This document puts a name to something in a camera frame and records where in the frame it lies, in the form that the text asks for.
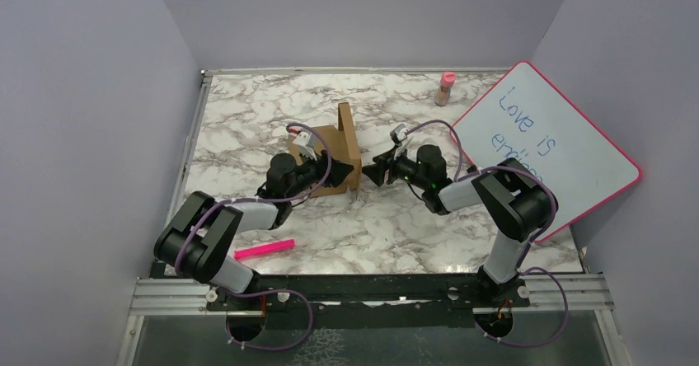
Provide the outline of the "brown cardboard box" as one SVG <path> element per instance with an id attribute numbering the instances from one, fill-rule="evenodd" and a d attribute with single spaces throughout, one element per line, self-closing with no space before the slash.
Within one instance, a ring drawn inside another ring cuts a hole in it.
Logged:
<path id="1" fill-rule="evenodd" d="M 339 187 L 321 187 L 311 194 L 312 198 L 328 195 L 344 194 L 351 190 L 354 195 L 359 194 L 361 181 L 361 153 L 355 132 L 352 108 L 349 102 L 341 102 L 337 106 L 337 123 L 314 126 L 330 147 L 331 156 L 342 163 L 354 167 L 353 171 L 344 179 Z"/>

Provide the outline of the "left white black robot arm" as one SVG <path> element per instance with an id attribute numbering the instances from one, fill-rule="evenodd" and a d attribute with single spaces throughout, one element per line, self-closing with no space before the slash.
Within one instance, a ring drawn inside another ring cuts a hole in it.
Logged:
<path id="1" fill-rule="evenodd" d="M 156 240 L 153 254 L 184 278 L 228 291 L 235 306 L 256 304 L 256 272 L 229 255 L 242 232 L 274 230 L 285 223 L 297 199 L 316 190 L 337 188 L 354 166 L 335 159 L 330 144 L 313 128 L 288 124 L 299 155 L 274 155 L 255 195 L 217 201 L 203 191 L 191 193 Z"/>

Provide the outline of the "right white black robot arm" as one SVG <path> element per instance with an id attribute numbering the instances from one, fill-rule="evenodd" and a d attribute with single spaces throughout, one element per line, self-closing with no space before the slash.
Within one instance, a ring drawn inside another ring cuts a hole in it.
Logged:
<path id="1" fill-rule="evenodd" d="M 478 270 L 476 296 L 485 305 L 498 304 L 508 296 L 507 283 L 518 276 L 532 243 L 553 223 L 556 197 L 513 157 L 453 179 L 440 147 L 422 145 L 409 158 L 411 131 L 401 124 L 390 135 L 393 147 L 373 157 L 362 173 L 377 186 L 400 180 L 421 190 L 420 198 L 433 214 L 484 205 L 498 232 Z"/>

